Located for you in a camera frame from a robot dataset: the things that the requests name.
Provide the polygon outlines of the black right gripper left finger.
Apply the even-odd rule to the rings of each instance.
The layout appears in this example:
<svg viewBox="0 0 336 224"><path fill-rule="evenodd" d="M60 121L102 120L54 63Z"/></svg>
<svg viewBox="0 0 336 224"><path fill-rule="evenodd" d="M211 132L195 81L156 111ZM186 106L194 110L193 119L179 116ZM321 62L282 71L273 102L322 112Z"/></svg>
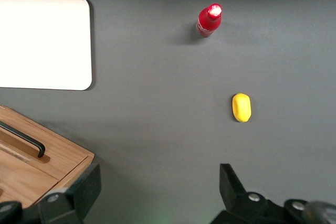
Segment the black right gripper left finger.
<svg viewBox="0 0 336 224"><path fill-rule="evenodd" d="M100 193L100 165L91 164L68 188L55 190L24 209L22 223L83 223Z"/></svg>

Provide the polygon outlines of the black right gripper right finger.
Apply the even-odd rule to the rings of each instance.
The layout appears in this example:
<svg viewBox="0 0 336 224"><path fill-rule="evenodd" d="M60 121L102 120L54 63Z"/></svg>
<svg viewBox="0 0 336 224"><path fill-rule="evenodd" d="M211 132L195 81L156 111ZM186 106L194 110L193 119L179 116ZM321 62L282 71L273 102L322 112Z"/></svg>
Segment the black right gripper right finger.
<svg viewBox="0 0 336 224"><path fill-rule="evenodd" d="M225 210L211 223L335 223L334 204L288 199L283 206L276 205L246 191L230 164L220 164L219 191Z"/></svg>

